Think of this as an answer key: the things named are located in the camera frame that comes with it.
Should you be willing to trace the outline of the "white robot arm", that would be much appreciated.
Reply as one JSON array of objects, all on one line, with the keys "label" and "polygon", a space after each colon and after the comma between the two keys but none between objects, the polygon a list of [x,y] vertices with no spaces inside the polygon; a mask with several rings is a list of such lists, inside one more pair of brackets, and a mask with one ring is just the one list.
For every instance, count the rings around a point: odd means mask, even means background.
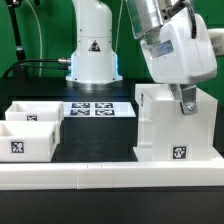
[{"label": "white robot arm", "polygon": [[[92,89],[120,81],[112,49],[111,10],[100,0],[72,2],[77,47],[67,83]],[[125,2],[151,77],[170,87],[183,114],[196,113],[196,84],[216,76],[216,58],[224,56],[224,28],[207,28],[189,0]]]}]

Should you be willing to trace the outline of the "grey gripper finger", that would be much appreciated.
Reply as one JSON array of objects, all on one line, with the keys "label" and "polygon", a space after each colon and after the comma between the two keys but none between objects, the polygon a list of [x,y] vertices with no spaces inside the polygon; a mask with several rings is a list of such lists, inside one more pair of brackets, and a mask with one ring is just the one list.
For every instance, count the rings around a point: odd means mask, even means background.
[{"label": "grey gripper finger", "polygon": [[181,112],[184,115],[192,115],[198,112],[195,85],[170,84],[169,89],[172,97],[180,101]]}]

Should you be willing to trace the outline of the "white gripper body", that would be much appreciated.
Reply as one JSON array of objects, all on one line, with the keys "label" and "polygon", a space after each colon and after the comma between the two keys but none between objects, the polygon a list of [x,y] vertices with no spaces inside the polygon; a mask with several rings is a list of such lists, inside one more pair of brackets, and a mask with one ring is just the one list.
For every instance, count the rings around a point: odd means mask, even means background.
[{"label": "white gripper body", "polygon": [[156,83],[196,84],[216,76],[217,62],[203,18],[195,15],[197,35],[191,37],[187,12],[179,12],[159,33],[159,42],[140,41],[149,72]]}]

